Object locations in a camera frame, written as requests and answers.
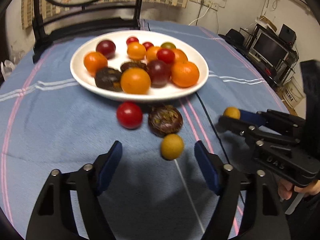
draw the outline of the human hand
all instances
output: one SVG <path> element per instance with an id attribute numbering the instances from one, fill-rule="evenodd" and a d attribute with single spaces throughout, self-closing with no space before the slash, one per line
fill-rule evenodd
<path id="1" fill-rule="evenodd" d="M 290 199 L 292 196 L 292 192 L 305 193 L 305 197 L 309 195 L 317 195 L 320 192 L 320 180 L 315 180 L 311 182 L 305 188 L 300 188 L 297 186 L 293 187 L 291 182 L 288 182 L 285 179 L 280 179 L 278 182 L 278 194 L 283 199 Z"/>

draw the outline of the blue gripper pad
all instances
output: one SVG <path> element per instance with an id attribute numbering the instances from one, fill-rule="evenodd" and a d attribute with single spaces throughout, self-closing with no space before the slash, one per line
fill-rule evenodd
<path id="1" fill-rule="evenodd" d="M 240 109 L 240 120 L 257 125 L 258 127 L 266 124 L 266 119 L 260 114 L 244 111 Z"/>
<path id="2" fill-rule="evenodd" d="M 108 158 L 104 163 L 103 167 L 97 178 L 97 193 L 100 195 L 106 191 L 111 182 L 112 176 L 118 167 L 118 164 L 122 157 L 122 144 L 116 141 L 109 152 L 107 153 Z"/>
<path id="3" fill-rule="evenodd" d="M 220 168 L 223 166 L 222 161 L 217 155 L 209 153 L 202 141 L 196 142 L 194 152 L 208 188 L 216 195 L 220 195 L 222 190 L 220 183 Z"/>

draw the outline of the white bucket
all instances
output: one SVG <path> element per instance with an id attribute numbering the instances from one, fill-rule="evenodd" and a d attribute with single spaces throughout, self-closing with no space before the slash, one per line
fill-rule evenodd
<path id="1" fill-rule="evenodd" d="M 294 77 L 285 85 L 282 96 L 284 101 L 291 107 L 295 108 L 303 98 L 306 97 L 303 88 L 298 84 Z"/>

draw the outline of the person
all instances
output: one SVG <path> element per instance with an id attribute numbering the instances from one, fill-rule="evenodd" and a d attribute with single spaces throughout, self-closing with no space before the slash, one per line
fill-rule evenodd
<path id="1" fill-rule="evenodd" d="M 293 192 L 304 193 L 291 215 L 286 215 L 292 240 L 313 240 L 319 238 L 320 221 L 320 180 L 311 182 L 307 187 L 300 188 L 291 182 L 280 179 L 278 194 L 284 200 L 289 200 Z"/>

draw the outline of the white plate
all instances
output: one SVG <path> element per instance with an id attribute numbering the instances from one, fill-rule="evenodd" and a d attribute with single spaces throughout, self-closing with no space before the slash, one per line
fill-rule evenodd
<path id="1" fill-rule="evenodd" d="M 94 78 L 89 75 L 84 67 L 84 56 L 90 51 L 95 51 L 96 46 L 100 41 L 106 39 L 112 40 L 116 45 L 116 56 L 113 59 L 108 60 L 108 66 L 120 70 L 122 63 L 130 60 L 127 56 L 127 44 L 125 43 L 127 38 L 130 36 L 136 36 L 141 44 L 146 41 L 150 41 L 155 46 L 160 46 L 166 41 L 172 42 L 178 49 L 181 49 L 185 52 L 189 61 L 195 63 L 199 68 L 200 77 L 197 84 L 192 87 L 182 89 L 169 83 L 163 88 L 150 88 L 147 95 L 133 95 L 98 88 L 95 84 Z M 165 101 L 190 95 L 201 88 L 209 76 L 207 62 L 193 47 L 168 35 L 148 31 L 119 31 L 98 36 L 83 44 L 73 54 L 70 62 L 70 70 L 75 80 L 81 86 L 93 93 L 116 101 L 135 102 Z"/>

